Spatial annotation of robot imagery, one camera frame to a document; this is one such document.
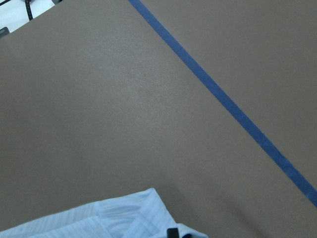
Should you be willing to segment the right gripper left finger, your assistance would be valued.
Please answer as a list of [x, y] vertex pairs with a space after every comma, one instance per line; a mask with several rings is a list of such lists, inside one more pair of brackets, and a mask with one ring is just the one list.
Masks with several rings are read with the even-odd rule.
[[179, 238], [178, 228], [169, 228], [166, 230], [167, 238]]

